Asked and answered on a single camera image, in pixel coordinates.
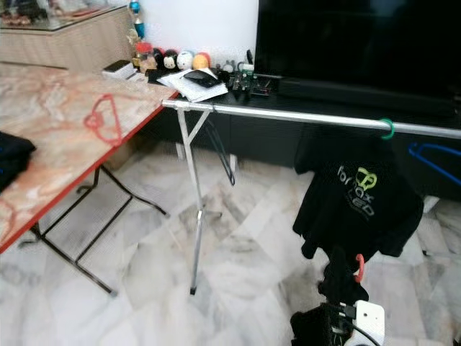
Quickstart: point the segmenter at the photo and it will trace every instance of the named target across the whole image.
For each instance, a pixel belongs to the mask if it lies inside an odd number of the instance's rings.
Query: red table edge
[[[169,99],[175,99],[178,96],[178,92],[174,92],[174,94]],[[164,109],[164,106],[160,105],[156,110],[154,110],[151,115],[149,115],[145,120],[143,120],[138,126],[133,128],[122,140],[120,146],[112,147],[102,158],[92,164],[83,174],[80,175],[77,179],[75,179],[70,185],[68,185],[62,192],[59,193],[56,197],[54,197],[42,210],[40,210],[33,218],[30,219],[22,228],[20,228],[10,239],[8,239],[4,244],[0,246],[0,254],[6,251],[13,243],[18,240],[18,238],[29,231],[32,226],[34,226],[52,207],[54,207],[60,200],[62,200],[72,189],[83,182],[83,180],[93,172],[97,167],[101,166],[106,160],[118,150],[124,143],[128,142],[141,128],[143,128],[146,123],[151,121],[157,114],[160,113]]]

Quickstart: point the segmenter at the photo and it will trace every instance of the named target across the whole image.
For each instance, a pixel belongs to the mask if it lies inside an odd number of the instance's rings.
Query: figurine
[[[188,50],[183,50],[178,55],[177,65],[180,70],[188,70],[192,68],[192,62],[194,60],[194,54]]]
[[[156,59],[157,62],[157,69],[161,69],[164,67],[164,50],[160,47],[154,48],[152,50],[153,58]]]
[[[232,60],[232,61],[229,61],[229,60],[226,60],[225,61],[225,64],[223,66],[223,70],[228,72],[228,73],[233,73],[236,69],[236,61],[235,60]]]
[[[198,70],[199,68],[207,68],[207,67],[210,67],[211,65],[211,60],[210,60],[210,56],[208,55],[208,53],[198,53],[193,62],[192,62],[192,66],[194,67],[194,70]]]
[[[168,70],[176,68],[178,53],[174,49],[168,49],[165,52],[164,65]]]
[[[136,46],[136,43],[141,41],[141,39],[138,36],[138,33],[134,29],[130,29],[128,31],[127,39],[133,48]]]

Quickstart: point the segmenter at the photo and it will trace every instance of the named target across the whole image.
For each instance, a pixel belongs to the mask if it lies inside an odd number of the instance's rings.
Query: wooden cabinet
[[[122,6],[73,24],[1,28],[0,61],[99,73],[117,60],[131,59],[126,38],[131,27]]]

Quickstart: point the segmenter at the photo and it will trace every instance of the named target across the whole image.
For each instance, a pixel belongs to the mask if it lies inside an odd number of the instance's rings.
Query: white wall
[[[140,0],[146,40],[163,49],[208,52],[212,65],[254,55],[259,0]]]

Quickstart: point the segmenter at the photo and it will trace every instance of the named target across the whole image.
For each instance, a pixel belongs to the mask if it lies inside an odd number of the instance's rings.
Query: marble-patterned tabletop
[[[27,171],[0,195],[0,253],[116,150],[84,125],[104,94],[113,96],[121,143],[161,110],[163,99],[176,96],[164,86],[0,64],[0,131],[37,147]],[[97,110],[102,136],[117,138],[110,101]]]

